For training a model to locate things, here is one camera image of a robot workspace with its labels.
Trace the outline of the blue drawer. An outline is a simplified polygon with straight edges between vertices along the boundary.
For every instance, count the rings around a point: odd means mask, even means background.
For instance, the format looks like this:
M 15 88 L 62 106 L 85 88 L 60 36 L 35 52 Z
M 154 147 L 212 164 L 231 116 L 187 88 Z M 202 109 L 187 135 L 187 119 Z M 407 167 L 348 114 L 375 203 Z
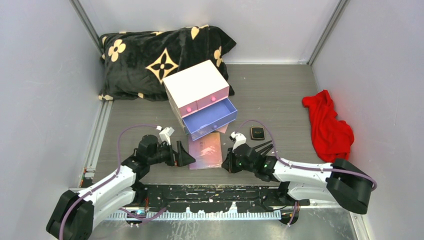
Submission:
M 223 99 L 202 110 L 182 118 L 192 140 L 216 131 L 236 120 L 238 110 L 228 99 Z

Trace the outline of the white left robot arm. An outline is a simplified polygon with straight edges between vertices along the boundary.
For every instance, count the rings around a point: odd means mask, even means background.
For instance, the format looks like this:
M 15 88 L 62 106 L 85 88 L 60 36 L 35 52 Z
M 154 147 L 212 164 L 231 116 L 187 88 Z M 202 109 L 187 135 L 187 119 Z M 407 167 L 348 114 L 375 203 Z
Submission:
M 195 163 L 176 142 L 176 150 L 155 135 L 143 136 L 133 153 L 101 181 L 78 192 L 65 191 L 59 198 L 46 231 L 58 240 L 87 240 L 96 226 L 118 209 L 132 204 L 141 206 L 148 199 L 147 187 L 141 179 L 155 164 L 183 167 Z

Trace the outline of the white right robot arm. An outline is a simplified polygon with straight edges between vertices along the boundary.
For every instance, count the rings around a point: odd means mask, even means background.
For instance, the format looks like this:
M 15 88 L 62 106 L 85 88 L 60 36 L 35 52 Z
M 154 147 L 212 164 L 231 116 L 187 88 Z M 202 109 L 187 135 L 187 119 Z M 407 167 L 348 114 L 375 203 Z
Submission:
M 284 206 L 321 200 L 364 215 L 374 187 L 367 174 L 345 159 L 319 164 L 295 162 L 267 155 L 246 143 L 229 148 L 221 166 L 231 174 L 248 171 L 264 182 L 278 183 L 276 197 Z

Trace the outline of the black square compact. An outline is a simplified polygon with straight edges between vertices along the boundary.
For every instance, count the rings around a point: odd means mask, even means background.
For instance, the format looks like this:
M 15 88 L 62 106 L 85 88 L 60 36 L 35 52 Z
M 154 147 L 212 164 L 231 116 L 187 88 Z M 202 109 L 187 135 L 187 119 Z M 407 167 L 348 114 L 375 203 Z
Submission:
M 263 126 L 252 126 L 250 128 L 250 139 L 253 141 L 263 141 L 266 138 Z

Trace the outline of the white pink drawer organizer box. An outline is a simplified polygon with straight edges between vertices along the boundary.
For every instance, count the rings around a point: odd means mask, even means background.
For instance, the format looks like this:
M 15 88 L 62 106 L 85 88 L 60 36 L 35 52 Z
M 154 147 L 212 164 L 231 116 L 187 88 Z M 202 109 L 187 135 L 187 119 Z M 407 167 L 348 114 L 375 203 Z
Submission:
M 163 84 L 172 111 L 190 137 L 182 118 L 229 99 L 230 95 L 230 85 L 211 60 L 168 75 Z

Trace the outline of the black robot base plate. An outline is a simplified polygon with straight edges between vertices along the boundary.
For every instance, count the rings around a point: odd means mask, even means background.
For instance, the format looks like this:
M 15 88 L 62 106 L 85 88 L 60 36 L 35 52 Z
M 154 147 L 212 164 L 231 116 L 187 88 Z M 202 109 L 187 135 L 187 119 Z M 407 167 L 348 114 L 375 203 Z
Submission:
M 283 197 L 283 190 L 269 185 L 144 185 L 141 196 L 127 207 L 152 212 L 163 208 L 170 213 L 226 213 L 231 206 L 237 213 L 265 213 L 286 209 L 294 202 Z

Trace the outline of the holographic eyeshadow palette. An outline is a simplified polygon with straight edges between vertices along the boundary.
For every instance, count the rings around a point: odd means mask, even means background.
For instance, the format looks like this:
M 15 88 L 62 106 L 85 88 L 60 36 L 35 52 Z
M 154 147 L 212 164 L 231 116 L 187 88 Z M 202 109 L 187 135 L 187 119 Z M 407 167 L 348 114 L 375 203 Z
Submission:
M 190 170 L 220 168 L 223 163 L 220 133 L 212 132 L 196 140 L 189 137 L 188 152 L 195 158 L 189 164 Z

